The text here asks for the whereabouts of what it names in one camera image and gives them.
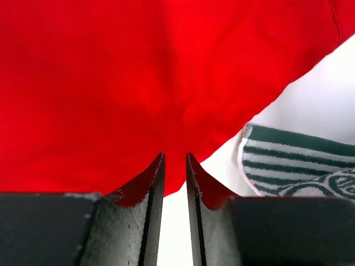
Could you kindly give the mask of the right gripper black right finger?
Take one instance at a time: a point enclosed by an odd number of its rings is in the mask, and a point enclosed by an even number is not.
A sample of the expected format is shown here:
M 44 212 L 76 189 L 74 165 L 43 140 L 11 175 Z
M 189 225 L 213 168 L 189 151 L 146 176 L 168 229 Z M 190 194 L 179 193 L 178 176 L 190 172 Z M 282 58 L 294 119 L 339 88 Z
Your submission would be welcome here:
M 194 265 L 353 265 L 354 203 L 242 197 L 186 155 Z

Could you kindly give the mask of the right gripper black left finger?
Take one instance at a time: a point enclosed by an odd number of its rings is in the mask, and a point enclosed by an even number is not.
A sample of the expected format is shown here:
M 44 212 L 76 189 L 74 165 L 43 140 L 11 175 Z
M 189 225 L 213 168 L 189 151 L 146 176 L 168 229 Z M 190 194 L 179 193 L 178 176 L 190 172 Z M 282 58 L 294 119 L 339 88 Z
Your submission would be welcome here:
M 2 265 L 156 265 L 165 155 L 108 195 L 2 193 Z

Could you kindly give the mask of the red trousers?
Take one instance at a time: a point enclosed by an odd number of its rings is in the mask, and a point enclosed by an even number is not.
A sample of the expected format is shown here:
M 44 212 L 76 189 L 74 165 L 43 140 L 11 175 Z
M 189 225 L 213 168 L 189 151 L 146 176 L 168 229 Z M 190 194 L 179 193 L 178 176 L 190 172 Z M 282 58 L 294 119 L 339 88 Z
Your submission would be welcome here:
M 1 190 L 166 194 L 354 34 L 353 1 L 2 1 Z

